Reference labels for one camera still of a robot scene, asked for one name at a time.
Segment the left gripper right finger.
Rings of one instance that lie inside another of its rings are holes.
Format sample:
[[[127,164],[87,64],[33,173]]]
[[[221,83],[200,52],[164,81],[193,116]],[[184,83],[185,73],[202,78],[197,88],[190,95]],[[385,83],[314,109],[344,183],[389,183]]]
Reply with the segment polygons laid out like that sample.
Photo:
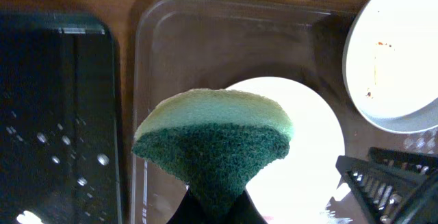
[[[244,192],[235,200],[222,224],[267,224],[257,211],[248,192]]]

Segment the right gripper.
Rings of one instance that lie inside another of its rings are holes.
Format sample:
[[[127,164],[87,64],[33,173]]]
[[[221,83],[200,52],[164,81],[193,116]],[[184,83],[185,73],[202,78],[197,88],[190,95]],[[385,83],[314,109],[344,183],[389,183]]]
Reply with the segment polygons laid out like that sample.
[[[368,223],[437,224],[437,156],[371,147],[368,160],[341,155],[336,168]]]

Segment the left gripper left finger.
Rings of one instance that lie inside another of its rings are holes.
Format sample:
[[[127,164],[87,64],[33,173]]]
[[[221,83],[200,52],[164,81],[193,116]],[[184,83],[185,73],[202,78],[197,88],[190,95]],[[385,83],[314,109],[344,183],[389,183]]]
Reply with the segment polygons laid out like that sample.
[[[204,213],[198,199],[188,189],[167,224],[208,224],[209,219]]]

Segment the white plate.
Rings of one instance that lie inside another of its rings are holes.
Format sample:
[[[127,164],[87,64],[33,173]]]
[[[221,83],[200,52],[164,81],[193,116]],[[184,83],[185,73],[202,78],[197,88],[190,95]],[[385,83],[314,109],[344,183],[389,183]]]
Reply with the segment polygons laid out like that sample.
[[[229,87],[276,101],[293,123],[288,155],[262,169],[246,186],[267,223],[344,223],[327,206],[345,154],[339,121],[329,104],[304,84],[280,77],[257,77]]]

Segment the green yellow sponge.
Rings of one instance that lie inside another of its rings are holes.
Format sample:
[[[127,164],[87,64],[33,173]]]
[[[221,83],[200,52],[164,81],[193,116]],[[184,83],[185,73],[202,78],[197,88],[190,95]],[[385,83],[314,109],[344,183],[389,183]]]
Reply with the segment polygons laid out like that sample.
[[[132,151],[185,182],[203,211],[221,219],[261,169],[288,155],[293,133],[286,111],[269,98],[193,89],[155,107]]]

